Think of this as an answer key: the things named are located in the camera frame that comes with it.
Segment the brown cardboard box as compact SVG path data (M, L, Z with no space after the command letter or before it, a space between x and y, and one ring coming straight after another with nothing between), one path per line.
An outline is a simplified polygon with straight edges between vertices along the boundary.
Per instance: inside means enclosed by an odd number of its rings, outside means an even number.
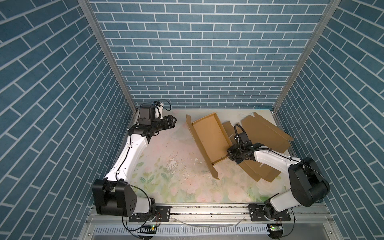
M215 165L228 157L227 150L232 146L218 115L212 113L194 122L190 115L186 115L186 123L211 175L218 180Z
M235 144L235 135L246 133L253 144L260 143L266 148L283 154L288 150L290 142L293 140L291 136L257 113L244 117L240 127L236 128L229 121L224 122L223 126L233 145ZM255 181L263 179L270 183L283 171L276 164L257 161L257 157L255 162L243 161L239 166Z

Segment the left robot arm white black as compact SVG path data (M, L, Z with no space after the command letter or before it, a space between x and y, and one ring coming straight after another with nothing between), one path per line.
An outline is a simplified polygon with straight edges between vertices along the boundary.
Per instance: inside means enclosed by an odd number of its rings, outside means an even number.
M160 131L175 127L177 119L164 116L165 104L160 99L141 104L138 121L128 129L127 142L112 169L92 186L96 211L99 215L137 216L140 221L151 220L156 214L156 202L148 196L139 197L130 184L133 172L144 149Z

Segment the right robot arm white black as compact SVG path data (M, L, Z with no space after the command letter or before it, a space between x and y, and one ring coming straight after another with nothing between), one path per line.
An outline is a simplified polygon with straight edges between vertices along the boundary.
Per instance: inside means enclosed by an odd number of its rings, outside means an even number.
M264 202L263 211L267 219L273 221L289 208L310 207L330 192L328 181L313 159L294 158L263 144L253 144L246 133L236 133L234 139L236 143L227 150L232 161L237 164L245 161L266 164L289 176L290 189Z

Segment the right green circuit board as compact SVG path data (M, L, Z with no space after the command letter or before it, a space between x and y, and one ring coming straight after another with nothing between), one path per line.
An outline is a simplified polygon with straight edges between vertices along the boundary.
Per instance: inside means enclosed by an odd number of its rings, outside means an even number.
M284 228L282 225L279 224L270 224L268 225L269 231L270 232L283 232Z

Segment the green circuit board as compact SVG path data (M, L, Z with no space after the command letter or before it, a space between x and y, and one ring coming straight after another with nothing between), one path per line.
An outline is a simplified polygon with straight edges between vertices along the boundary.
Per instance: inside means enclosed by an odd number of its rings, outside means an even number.
M270 232L283 232L284 228L282 225L279 224L270 224L268 225L269 231Z
M138 230L139 235L156 234L158 226L143 226Z

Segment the left green circuit board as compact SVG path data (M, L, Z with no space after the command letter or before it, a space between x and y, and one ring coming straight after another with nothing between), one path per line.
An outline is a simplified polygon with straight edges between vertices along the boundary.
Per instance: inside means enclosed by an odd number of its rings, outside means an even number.
M156 234L158 226L143 226L138 230L139 235Z

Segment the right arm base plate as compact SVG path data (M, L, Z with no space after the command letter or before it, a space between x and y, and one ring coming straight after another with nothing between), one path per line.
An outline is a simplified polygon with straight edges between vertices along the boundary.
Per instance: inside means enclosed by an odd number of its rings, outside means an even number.
M264 221L282 221L289 222L291 221L291 216L288 210L282 212L276 212L270 206L258 205L258 204L249 204L248 205L249 214L252 222L264 222Z

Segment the aluminium front rail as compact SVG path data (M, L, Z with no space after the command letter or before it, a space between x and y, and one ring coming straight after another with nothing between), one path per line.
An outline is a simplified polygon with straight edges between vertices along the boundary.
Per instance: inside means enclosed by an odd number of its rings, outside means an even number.
M268 223L262 204L255 203L157 203L156 209L161 214L162 224L196 224L208 223L230 225L239 222ZM325 204L314 204L311 207L295 207L280 214L279 222L298 224L325 224L334 220Z

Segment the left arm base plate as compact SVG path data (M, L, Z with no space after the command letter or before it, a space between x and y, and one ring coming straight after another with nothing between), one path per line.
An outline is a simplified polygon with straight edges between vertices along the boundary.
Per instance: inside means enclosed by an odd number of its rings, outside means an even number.
M171 206L156 206L152 207L148 213L137 213L129 217L130 223L144 223L153 222L156 220L156 217L160 217L160 220L163 222L169 222L171 214Z

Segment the left aluminium corner post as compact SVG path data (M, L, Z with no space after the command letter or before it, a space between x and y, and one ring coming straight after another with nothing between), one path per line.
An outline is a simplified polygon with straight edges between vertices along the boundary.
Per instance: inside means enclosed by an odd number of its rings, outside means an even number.
M91 3L90 1L86 1L86 0L78 0L78 3L107 59L107 62L108 64L110 65L111 67L111 70L113 71L115 77L116 77L116 80L119 84L119 86L121 87L122 91L123 91L123 94L129 104L129 106L131 107L132 111L134 113L137 112L137 108L135 106L135 103L133 101L133 98L132 96L130 95L129 93L129 90L127 88L127 85L125 83L125 80L121 74L121 71L117 65L117 62L113 56L113 53L108 45L108 42L103 34L103 31L99 25L99 22L96 18L96 15L92 9L92 6L91 6Z

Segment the aluminium corner post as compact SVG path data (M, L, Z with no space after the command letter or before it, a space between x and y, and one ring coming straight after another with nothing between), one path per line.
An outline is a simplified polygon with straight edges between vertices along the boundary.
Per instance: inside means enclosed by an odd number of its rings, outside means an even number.
M108 45L108 42L103 34L103 31L99 25L99 22L96 18L96 15L92 9L92 6L91 6L91 3L90 1L86 1L86 0L78 0L78 3L107 59L107 62L108 64L110 65L111 67L111 70L113 71L115 77L116 77L116 80L119 84L119 86L121 87L122 91L123 91L123 94L129 104L129 106L131 107L132 111L134 113L137 112L137 108L135 106L135 103L133 101L133 98L132 96L130 95L129 93L129 90L127 88L127 85L125 83L125 80L121 74L121 71L117 65L117 62L113 56L113 53Z
M291 75L288 77L286 84L282 88L281 93L279 94L276 102L273 105L273 114L276 114L279 108L281 107L285 97L287 96L290 88L293 86L297 76L299 75L300 71L302 70L304 64L306 63L308 57L312 53L314 47L316 46L316 43L320 39L324 29L326 28L328 22L330 21L331 17L335 13L337 7L339 6L341 0L331 0L329 1L328 5L326 6L324 13L322 14L318 24L314 28L314 31L309 38L306 46L304 47L304 50L300 57L298 58L298 62L293 67L293 70L291 72Z

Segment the right aluminium corner post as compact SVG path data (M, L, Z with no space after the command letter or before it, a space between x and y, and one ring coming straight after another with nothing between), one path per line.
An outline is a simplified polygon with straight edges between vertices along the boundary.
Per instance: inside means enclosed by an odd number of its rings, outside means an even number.
M308 57L312 53L314 47L316 46L316 43L320 39L324 29L326 28L328 22L330 21L331 17L335 13L337 7L339 6L341 0L331 0L329 1L328 5L326 6L324 13L322 14L318 24L314 28L314 31L309 38L306 46L304 47L304 50L300 57L298 58L298 62L293 67L293 70L291 72L291 75L288 77L286 84L282 88L281 93L279 94L276 102L273 105L273 114L276 114L279 108L281 107L285 97L287 96L290 88L293 86L297 76L299 75L300 71L302 70L304 64L306 63Z

